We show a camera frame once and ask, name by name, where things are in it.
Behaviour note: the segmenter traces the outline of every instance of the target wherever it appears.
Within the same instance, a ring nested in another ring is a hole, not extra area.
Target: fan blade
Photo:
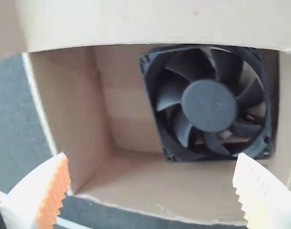
[[[184,146],[189,145],[189,135],[192,129],[192,124],[183,114],[182,108],[180,106],[174,108],[170,117],[171,127],[175,132],[178,141]]]
[[[236,84],[240,78],[243,60],[227,51],[211,49],[217,79],[222,83]]]
[[[264,101],[264,92],[257,78],[248,84],[237,100],[239,106],[243,109],[251,108]]]
[[[179,52],[166,64],[165,68],[191,82],[211,77],[214,71],[209,59],[200,49]]]
[[[219,143],[215,134],[206,132],[204,134],[204,142],[205,145],[214,153],[224,156],[230,155],[230,152],[222,144]]]
[[[169,106],[179,104],[183,92],[189,82],[179,75],[170,75],[170,77],[159,87],[156,100],[156,110],[161,111]]]
[[[261,128],[260,125],[234,123],[230,127],[230,131],[239,137],[250,138],[255,136]]]

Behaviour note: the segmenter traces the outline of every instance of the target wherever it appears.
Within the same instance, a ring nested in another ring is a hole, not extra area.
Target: fan mounting hole
[[[265,142],[266,144],[268,144],[268,143],[270,142],[270,137],[269,137],[269,136],[265,136],[265,138],[264,138],[264,142]]]

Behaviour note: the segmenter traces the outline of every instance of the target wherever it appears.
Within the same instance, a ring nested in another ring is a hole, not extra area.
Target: cardboard flap
[[[0,0],[0,59],[25,50],[15,0]]]
[[[215,43],[291,52],[291,0],[19,0],[28,51]]]

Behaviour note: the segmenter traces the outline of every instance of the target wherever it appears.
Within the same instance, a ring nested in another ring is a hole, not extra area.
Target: fan motor
[[[139,61],[168,160],[271,156],[267,76],[256,49],[171,45]],[[255,114],[259,107],[265,112]]]

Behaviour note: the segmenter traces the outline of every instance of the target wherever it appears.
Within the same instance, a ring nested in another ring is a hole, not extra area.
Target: fan hub
[[[237,116],[233,93],[214,80],[198,80],[190,84],[182,97],[183,113],[199,130],[219,132],[231,126]]]

